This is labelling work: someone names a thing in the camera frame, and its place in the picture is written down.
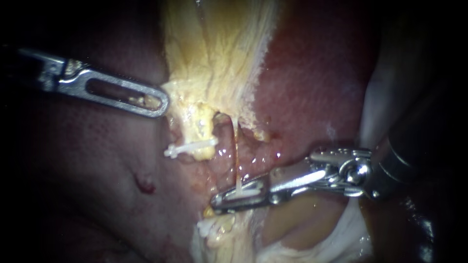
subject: bleeding spot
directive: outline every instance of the bleeding spot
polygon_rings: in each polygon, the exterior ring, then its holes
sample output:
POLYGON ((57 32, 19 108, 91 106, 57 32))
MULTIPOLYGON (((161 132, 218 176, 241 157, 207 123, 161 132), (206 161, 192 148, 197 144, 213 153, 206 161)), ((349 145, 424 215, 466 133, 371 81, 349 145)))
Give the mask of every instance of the bleeding spot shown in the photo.
POLYGON ((149 173, 134 173, 136 185, 142 193, 152 194, 155 192, 155 185, 149 173))

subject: white plastic clip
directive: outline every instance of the white plastic clip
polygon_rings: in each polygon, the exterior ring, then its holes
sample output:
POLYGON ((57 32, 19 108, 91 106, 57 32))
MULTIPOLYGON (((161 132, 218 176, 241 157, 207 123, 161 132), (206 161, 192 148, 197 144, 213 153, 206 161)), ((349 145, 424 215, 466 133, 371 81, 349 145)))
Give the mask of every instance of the white plastic clip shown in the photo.
POLYGON ((180 146, 175 146, 173 143, 171 143, 167 150, 164 151, 164 156, 176 159, 179 153, 191 152, 197 149, 215 146, 216 144, 218 144, 218 138, 213 138, 206 141, 192 142, 180 146))

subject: metal grasper jaw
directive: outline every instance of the metal grasper jaw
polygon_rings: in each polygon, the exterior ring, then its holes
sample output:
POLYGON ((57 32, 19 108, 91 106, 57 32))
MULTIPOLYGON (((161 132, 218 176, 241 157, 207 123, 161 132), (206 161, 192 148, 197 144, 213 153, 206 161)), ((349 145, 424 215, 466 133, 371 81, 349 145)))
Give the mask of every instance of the metal grasper jaw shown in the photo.
POLYGON ((11 49, 2 51, 2 55, 14 53, 8 55, 12 64, 8 66, 8 79, 28 88, 64 94, 149 118, 163 116, 169 107, 169 97, 158 87, 104 73, 78 60, 31 49, 11 49), (106 88, 89 89, 93 81, 101 82, 100 86, 106 88))
POLYGON ((211 206, 216 214, 278 205, 310 191, 326 191, 359 197, 371 173, 367 149, 320 148, 290 166, 274 168, 253 178, 236 192, 231 188, 215 195, 211 206))
POLYGON ((235 213, 267 206, 270 181, 262 174, 242 185, 242 191, 233 187, 212 197, 211 206, 215 214, 235 213))

